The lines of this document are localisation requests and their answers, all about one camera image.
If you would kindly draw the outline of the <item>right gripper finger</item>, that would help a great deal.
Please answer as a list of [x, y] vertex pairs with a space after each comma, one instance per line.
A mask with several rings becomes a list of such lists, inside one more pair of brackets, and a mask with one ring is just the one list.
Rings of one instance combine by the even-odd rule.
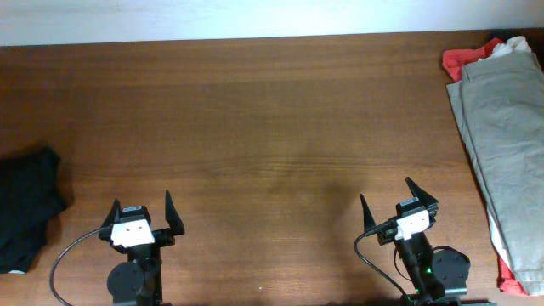
[[369, 208], [369, 205], [362, 194], [360, 194], [360, 201], [363, 209], [364, 231], [365, 233], [373, 232], [377, 226], [372, 216], [371, 209]]
[[425, 207], [437, 206], [438, 200], [430, 195], [427, 191], [419, 187], [410, 177], [405, 178], [412, 195], [417, 197]]

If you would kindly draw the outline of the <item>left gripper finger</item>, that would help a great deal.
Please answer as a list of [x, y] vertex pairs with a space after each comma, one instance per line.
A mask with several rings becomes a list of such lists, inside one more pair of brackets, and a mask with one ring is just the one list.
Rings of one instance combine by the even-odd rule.
[[115, 199], [101, 227], [102, 228], [111, 227], [119, 219], [120, 213], [121, 213], [121, 204], [118, 199]]
[[165, 219], [173, 235], [183, 235], [185, 233], [183, 221], [173, 205], [173, 199], [168, 190], [165, 191]]

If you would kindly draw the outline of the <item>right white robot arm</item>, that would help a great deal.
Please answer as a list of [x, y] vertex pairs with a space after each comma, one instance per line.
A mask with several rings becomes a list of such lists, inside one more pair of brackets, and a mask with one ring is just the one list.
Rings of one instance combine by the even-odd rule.
[[[419, 187], [411, 178], [405, 180], [411, 198], [396, 204], [396, 215], [377, 224], [364, 196], [364, 232], [354, 241], [358, 257], [400, 291], [401, 305], [459, 305], [468, 293], [470, 259], [450, 246], [432, 246], [425, 235], [431, 229], [439, 210], [439, 201]], [[394, 244], [394, 260], [400, 260], [415, 292], [407, 293], [401, 285], [362, 255], [358, 245], [375, 236], [381, 246]]]

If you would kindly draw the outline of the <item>khaki green shorts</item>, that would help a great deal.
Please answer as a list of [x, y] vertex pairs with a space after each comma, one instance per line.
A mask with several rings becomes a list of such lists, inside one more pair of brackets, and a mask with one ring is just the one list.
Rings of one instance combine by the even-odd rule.
[[501, 251], [531, 296], [543, 293], [543, 70], [533, 53], [462, 68], [447, 85]]

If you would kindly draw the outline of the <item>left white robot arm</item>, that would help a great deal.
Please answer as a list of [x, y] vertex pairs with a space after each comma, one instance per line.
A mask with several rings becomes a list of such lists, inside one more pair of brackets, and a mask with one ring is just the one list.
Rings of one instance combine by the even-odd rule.
[[169, 191], [165, 192], [164, 229], [152, 229], [147, 207], [122, 208], [118, 200], [102, 223], [99, 238], [127, 256], [108, 275], [107, 290], [114, 305], [161, 306], [161, 249], [175, 244], [175, 237], [185, 233]]

